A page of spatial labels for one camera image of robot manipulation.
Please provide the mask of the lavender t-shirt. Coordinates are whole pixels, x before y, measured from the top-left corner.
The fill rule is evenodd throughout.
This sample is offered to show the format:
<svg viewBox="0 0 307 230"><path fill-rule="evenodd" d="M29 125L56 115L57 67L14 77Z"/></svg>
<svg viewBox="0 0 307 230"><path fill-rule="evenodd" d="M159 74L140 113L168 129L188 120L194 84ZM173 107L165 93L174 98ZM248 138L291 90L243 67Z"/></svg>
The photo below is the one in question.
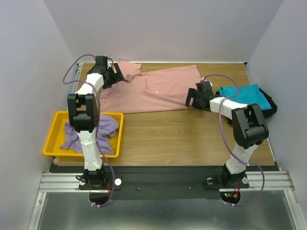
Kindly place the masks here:
<svg viewBox="0 0 307 230"><path fill-rule="evenodd" d="M119 123L109 115L100 115L98 126L98 145L102 152L107 155L114 155L108 137L114 137L119 131ZM75 129L66 122L64 125L65 142L60 147L64 150L74 150L76 153L83 154L81 141Z"/></svg>

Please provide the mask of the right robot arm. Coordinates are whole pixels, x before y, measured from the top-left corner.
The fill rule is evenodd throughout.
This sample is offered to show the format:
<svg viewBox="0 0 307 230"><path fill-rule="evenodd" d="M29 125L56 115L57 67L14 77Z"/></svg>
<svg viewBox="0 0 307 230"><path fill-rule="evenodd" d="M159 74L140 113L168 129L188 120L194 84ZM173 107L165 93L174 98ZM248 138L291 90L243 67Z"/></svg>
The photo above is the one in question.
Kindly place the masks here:
<svg viewBox="0 0 307 230"><path fill-rule="evenodd" d="M246 168L253 163L250 158L257 147L269 136L269 130L258 104L237 103L230 100L231 97L223 97L214 94L209 81L196 83L196 88L189 88L185 106L217 113L219 119L222 116L232 121L234 149L231 150L226 142L223 125L220 130L224 144L231 154L222 170L221 180L223 185L231 186L242 181Z"/></svg>

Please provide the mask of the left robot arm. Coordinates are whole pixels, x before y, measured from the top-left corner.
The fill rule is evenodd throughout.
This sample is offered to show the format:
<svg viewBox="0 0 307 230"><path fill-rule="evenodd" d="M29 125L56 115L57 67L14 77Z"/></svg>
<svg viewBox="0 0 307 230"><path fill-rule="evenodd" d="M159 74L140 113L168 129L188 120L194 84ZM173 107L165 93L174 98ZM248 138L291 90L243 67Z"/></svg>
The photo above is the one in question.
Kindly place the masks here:
<svg viewBox="0 0 307 230"><path fill-rule="evenodd" d="M84 172L78 177L82 186L101 189L107 185L106 172L98 146L98 126L100 121L100 102L98 91L110 88L124 77L117 63L107 56L95 56L95 64L87 72L86 80L80 89L67 96L69 123L80 139Z"/></svg>

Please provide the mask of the yellow plastic tray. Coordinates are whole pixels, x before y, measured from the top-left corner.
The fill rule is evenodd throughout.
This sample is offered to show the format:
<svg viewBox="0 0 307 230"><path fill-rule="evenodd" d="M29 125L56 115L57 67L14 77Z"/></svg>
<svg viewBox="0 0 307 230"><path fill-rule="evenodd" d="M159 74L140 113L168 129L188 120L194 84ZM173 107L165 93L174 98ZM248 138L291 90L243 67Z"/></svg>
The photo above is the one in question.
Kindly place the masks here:
<svg viewBox="0 0 307 230"><path fill-rule="evenodd" d="M119 156L121 133L124 121L123 113L102 113L103 115L109 115L113 117L119 123L118 134L114 137L108 137L111 148L114 152L113 155L105 154L107 158L114 159ZM72 149L61 149L64 144L65 132L64 125L69 121L68 111L57 111L55 113L51 128L49 130L45 146L43 148L43 154L46 156L55 157L83 157L83 154L76 153Z"/></svg>

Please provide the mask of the teal folded t-shirt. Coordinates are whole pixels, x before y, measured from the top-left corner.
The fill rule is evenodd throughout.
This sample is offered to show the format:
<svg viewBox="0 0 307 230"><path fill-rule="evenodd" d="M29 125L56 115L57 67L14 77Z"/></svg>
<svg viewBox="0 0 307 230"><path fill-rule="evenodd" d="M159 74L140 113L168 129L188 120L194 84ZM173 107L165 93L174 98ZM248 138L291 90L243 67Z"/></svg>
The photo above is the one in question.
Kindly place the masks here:
<svg viewBox="0 0 307 230"><path fill-rule="evenodd" d="M237 94L237 87L220 87L217 89L217 93L233 102L241 104L258 104L261 110L272 109L272 106L260 91L257 84L240 87L239 95L233 98L230 98L230 96Z"/></svg>

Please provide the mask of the pink graphic t-shirt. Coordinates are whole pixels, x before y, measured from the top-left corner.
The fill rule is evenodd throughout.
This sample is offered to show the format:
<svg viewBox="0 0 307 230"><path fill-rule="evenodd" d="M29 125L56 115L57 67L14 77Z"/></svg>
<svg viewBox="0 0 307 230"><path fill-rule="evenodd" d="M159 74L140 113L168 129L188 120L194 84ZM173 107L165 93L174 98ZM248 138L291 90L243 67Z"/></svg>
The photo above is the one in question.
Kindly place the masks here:
<svg viewBox="0 0 307 230"><path fill-rule="evenodd" d="M123 114L184 110L188 90L201 80L196 65L142 73L141 64L118 62L124 80L100 94L102 112Z"/></svg>

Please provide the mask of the black folded t-shirt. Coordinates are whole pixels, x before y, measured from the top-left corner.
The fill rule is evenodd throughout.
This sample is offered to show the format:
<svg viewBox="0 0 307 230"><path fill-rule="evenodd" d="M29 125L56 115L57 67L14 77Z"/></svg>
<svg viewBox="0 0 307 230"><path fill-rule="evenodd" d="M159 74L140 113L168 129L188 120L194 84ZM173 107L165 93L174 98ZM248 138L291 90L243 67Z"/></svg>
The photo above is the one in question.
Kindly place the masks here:
<svg viewBox="0 0 307 230"><path fill-rule="evenodd" d="M240 104L258 104L265 119L270 119L277 112L273 99L257 84L240 88L240 94L229 100Z"/></svg>

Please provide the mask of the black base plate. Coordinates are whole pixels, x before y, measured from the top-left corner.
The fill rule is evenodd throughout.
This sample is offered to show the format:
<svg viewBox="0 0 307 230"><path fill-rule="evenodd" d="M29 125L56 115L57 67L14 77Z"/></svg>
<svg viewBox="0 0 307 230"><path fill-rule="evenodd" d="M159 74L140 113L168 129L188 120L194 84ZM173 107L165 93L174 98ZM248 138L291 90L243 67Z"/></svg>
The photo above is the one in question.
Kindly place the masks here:
<svg viewBox="0 0 307 230"><path fill-rule="evenodd" d="M51 166L51 172L42 175L39 191L51 193L88 193L93 206L106 206L111 200L154 199L218 199L230 205L241 206L242 192L278 191L289 188L288 173L275 166L261 169L246 168L241 182L225 186L221 175L223 166L112 166L104 167L107 185L101 189L82 186L78 177L80 168Z"/></svg>

